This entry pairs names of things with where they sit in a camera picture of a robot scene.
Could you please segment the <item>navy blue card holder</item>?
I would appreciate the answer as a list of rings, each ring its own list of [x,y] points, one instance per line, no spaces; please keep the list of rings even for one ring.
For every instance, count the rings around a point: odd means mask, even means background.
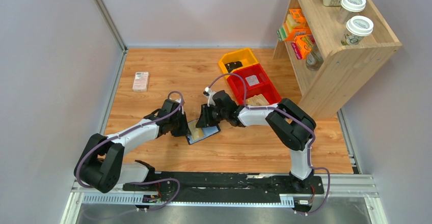
[[[221,131],[218,125],[212,127],[197,128],[196,127],[197,121],[198,119],[195,119],[189,121],[187,124],[190,130],[190,134],[186,136],[186,140],[189,145],[202,141]]]

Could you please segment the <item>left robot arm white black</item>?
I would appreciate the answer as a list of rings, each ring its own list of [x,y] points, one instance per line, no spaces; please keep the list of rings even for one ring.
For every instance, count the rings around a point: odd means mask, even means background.
[[[173,137],[190,134],[180,99],[166,99],[161,108],[120,132],[92,135],[74,169],[77,182],[102,193],[119,184],[144,182],[150,171],[149,164],[139,160],[124,163],[123,158],[142,144],[167,133]]]

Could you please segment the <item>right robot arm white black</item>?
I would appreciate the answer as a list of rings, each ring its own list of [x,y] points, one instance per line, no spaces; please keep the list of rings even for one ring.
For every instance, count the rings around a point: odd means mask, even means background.
[[[303,181],[313,175],[308,146],[314,139],[315,121],[290,99],[266,106],[239,105],[224,91],[206,88],[197,128],[227,121],[234,127],[269,126],[290,150],[290,174]]]

